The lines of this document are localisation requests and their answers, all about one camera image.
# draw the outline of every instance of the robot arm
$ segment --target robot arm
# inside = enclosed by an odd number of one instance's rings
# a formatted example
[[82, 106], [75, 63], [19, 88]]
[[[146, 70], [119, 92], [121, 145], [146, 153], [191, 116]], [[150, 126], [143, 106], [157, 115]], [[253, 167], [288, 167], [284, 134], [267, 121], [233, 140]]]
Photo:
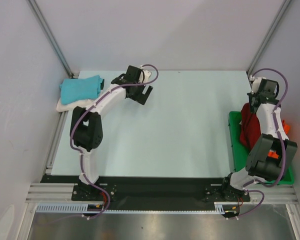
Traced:
[[[73, 136], [73, 143], [83, 152], [83, 169], [85, 170], [87, 178], [92, 183], [95, 183], [99, 178], [96, 161], [96, 148], [101, 144], [103, 139], [102, 119], [125, 98], [133, 99], [144, 105], [153, 89], [149, 86], [146, 93], [143, 94], [143, 90], [145, 88], [144, 85], [119, 86], [124, 84], [147, 83], [150, 76], [150, 71], [129, 66], [125, 74], [120, 75], [111, 82], [108, 90], [98, 98], [102, 99], [102, 101], [92, 108], [78, 125]], [[83, 113], [94, 104], [95, 103], [92, 103], [84, 108], [76, 107], [73, 110], [70, 132], [72, 132], [76, 122]], [[83, 175], [80, 175], [79, 179], [83, 183], [88, 184]]]
[[[284, 131], [280, 117], [281, 108], [278, 107], [274, 110], [279, 102], [276, 99], [279, 90], [278, 82], [263, 77], [253, 77], [250, 81], [252, 82], [251, 92], [248, 93], [250, 111], [256, 113], [260, 123], [261, 136], [248, 155], [246, 167], [226, 177], [224, 190], [237, 194], [244, 189], [249, 189], [257, 182], [276, 180], [283, 167], [283, 151], [285, 151], [285, 166], [282, 176], [284, 177], [298, 148], [295, 142], [289, 141]], [[280, 132], [285, 149], [281, 147], [278, 132]], [[269, 152], [275, 152], [279, 157], [271, 157]]]

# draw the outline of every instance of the gray wall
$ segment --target gray wall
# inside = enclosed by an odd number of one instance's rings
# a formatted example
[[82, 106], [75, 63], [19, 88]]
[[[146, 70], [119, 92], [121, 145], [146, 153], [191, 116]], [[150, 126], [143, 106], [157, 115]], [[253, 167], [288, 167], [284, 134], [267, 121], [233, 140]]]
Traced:
[[[291, 140], [297, 142], [298, 151], [293, 160], [295, 190], [300, 202], [300, 0], [293, 2], [273, 40], [255, 68], [275, 68], [289, 81], [289, 90], [282, 103], [282, 118], [291, 124]], [[280, 77], [263, 72], [265, 77], [279, 80]]]
[[283, 0], [37, 0], [71, 69], [246, 70]]
[[0, 215], [15, 205], [11, 237], [43, 169], [65, 76], [27, 2], [0, 1]]

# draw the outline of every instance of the purple cable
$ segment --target purple cable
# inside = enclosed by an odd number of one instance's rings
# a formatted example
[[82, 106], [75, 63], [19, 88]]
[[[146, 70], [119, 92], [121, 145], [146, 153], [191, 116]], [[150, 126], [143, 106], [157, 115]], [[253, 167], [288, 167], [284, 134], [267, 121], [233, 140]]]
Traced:
[[[285, 172], [285, 167], [286, 167], [286, 148], [285, 148], [285, 143], [284, 143], [284, 140], [281, 136], [281, 133], [278, 131], [279, 130], [279, 123], [278, 123], [278, 120], [277, 120], [277, 117], [276, 117], [276, 113], [275, 113], [275, 110], [280, 106], [281, 102], [284, 100], [284, 98], [286, 97], [287, 95], [287, 92], [288, 92], [288, 81], [286, 79], [286, 77], [279, 71], [273, 69], [273, 68], [261, 68], [259, 69], [258, 71], [256, 71], [254, 74], [252, 74], [252, 76], [256, 75], [257, 73], [261, 72], [261, 71], [264, 71], [264, 70], [268, 70], [268, 71], [272, 71], [272, 72], [275, 72], [277, 74], [279, 74], [283, 80], [284, 80], [284, 83], [285, 83], [285, 90], [284, 90], [284, 93], [282, 95], [282, 97], [280, 98], [280, 100], [278, 101], [278, 103], [275, 105], [274, 109], [273, 109], [273, 121], [274, 121], [274, 126], [275, 126], [275, 129], [277, 130], [277, 135], [278, 135], [278, 138], [280, 140], [280, 143], [281, 143], [281, 151], [282, 151], [282, 165], [281, 165], [281, 171], [280, 171], [280, 174], [278, 176], [278, 178], [274, 181], [274, 183], [272, 184], [266, 184], [265, 182], [259, 180], [259, 179], [254, 179], [254, 180], [251, 180], [251, 181], [248, 181], [246, 182], [243, 187], [245, 188], [246, 186], [250, 185], [250, 184], [253, 184], [255, 181], [262, 184], [263, 186], [267, 187], [267, 188], [271, 188], [271, 187], [274, 187], [276, 186], [279, 181], [281, 180], [282, 176], [284, 175], [284, 172]], [[260, 191], [260, 190], [245, 190], [245, 192], [247, 193], [260, 193], [262, 194], [262, 198], [261, 198], [261, 201], [253, 208], [251, 209], [250, 211], [247, 211], [243, 214], [240, 214], [239, 217], [242, 217], [244, 215], [247, 215], [247, 214], [250, 214], [252, 213], [254, 210], [256, 210], [258, 207], [261, 206], [261, 204], [263, 203], [263, 201], [265, 200], [265, 194]]]
[[263, 182], [263, 181], [261, 181], [259, 179], [256, 179], [256, 181], [258, 183], [262, 184], [263, 186], [265, 186], [267, 188], [271, 188], [273, 186], [276, 186], [279, 183], [279, 181], [281, 180], [281, 178], [284, 175], [285, 168], [286, 168], [286, 147], [285, 147], [284, 140], [283, 140], [283, 138], [281, 136], [281, 133], [278, 131], [279, 130], [279, 123], [278, 123], [278, 120], [277, 120], [277, 117], [276, 117], [275, 110], [280, 106], [281, 102], [284, 100], [284, 98], [287, 95], [287, 92], [288, 92], [288, 81], [287, 81], [286, 77], [281, 72], [279, 72], [279, 71], [277, 71], [275, 69], [272, 69], [272, 68], [261, 68], [258, 71], [256, 71], [252, 76], [256, 75], [257, 73], [259, 73], [259, 72], [261, 72], [263, 70], [268, 70], [268, 71], [272, 71], [272, 72], [275, 72], [275, 73], [279, 74], [283, 78], [284, 83], [285, 83], [284, 94], [282, 95], [282, 97], [280, 98], [280, 100], [278, 101], [278, 103], [275, 105], [275, 107], [273, 109], [273, 113], [272, 113], [273, 121], [274, 121], [274, 125], [275, 125], [275, 129], [277, 130], [277, 135], [278, 135], [278, 138], [279, 138], [280, 143], [281, 143], [281, 151], [282, 151], [281, 171], [280, 171], [280, 174], [279, 174], [278, 178], [272, 184], [266, 184], [265, 182]]
[[94, 188], [102, 191], [105, 193], [107, 199], [108, 199], [108, 203], [107, 205], [105, 206], [105, 208], [100, 211], [97, 215], [93, 216], [93, 217], [90, 217], [90, 219], [95, 219], [97, 218], [99, 215], [101, 215], [104, 211], [106, 211], [110, 205], [110, 195], [109, 193], [104, 190], [103, 188], [93, 184], [89, 179], [88, 177], [86, 176], [86, 173], [85, 173], [85, 170], [84, 170], [84, 166], [83, 166], [83, 162], [84, 162], [84, 156], [83, 156], [83, 151], [78, 148], [78, 147], [75, 147], [74, 144], [73, 144], [73, 139], [74, 139], [74, 135], [75, 135], [75, 131], [77, 130], [79, 124], [81, 123], [81, 121], [84, 119], [84, 117], [92, 110], [96, 107], [96, 105], [98, 105], [103, 99], [105, 99], [106, 96], [108, 96], [109, 94], [111, 94], [112, 91], [118, 89], [118, 88], [124, 88], [124, 87], [136, 87], [136, 86], [144, 86], [144, 85], [148, 85], [148, 84], [152, 84], [154, 81], [156, 81], [159, 77], [159, 71], [158, 69], [152, 65], [152, 64], [144, 64], [141, 66], [142, 68], [143, 67], [152, 67], [154, 68], [155, 72], [156, 72], [156, 76], [153, 80], [149, 81], [149, 82], [145, 82], [145, 83], [129, 83], [129, 84], [122, 84], [122, 85], [118, 85], [118, 86], [115, 86], [114, 88], [112, 88], [111, 90], [105, 92], [102, 96], [100, 96], [96, 102], [94, 103], [94, 105], [92, 105], [91, 107], [89, 107], [82, 115], [81, 117], [78, 119], [78, 121], [76, 121], [72, 131], [71, 131], [71, 134], [70, 134], [70, 147], [73, 149], [73, 150], [76, 150], [80, 153], [80, 168], [81, 168], [81, 173], [84, 177], [84, 179], [87, 181], [87, 183], [89, 183], [91, 186], [93, 186]]

